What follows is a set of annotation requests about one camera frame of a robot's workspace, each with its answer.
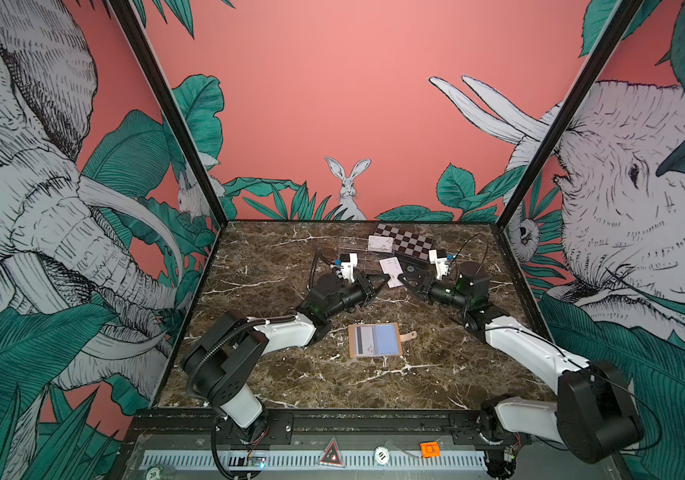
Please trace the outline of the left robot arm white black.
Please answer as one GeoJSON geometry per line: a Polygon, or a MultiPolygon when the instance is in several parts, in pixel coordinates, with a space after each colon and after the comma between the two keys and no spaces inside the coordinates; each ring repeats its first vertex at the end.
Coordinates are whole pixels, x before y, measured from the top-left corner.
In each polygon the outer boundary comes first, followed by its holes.
{"type": "Polygon", "coordinates": [[[318,343],[332,330],[334,316],[366,306],[386,286],[385,274],[354,272],[347,281],[326,274],[292,311],[276,317],[230,310],[190,346],[180,361],[186,393],[226,416],[246,435],[266,429],[264,404],[248,387],[262,357],[318,343]]]}

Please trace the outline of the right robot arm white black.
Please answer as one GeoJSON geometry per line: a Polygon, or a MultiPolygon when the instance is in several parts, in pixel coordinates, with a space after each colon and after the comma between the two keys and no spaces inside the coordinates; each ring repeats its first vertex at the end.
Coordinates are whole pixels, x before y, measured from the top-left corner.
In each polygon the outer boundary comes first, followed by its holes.
{"type": "Polygon", "coordinates": [[[562,349],[494,305],[478,263],[462,263],[454,281],[429,272],[398,279],[422,301],[455,309],[466,332],[515,360],[555,394],[554,402],[514,396],[488,401],[480,420],[488,439],[504,433],[539,437],[594,464],[644,438],[645,426],[619,369],[562,349]]]}

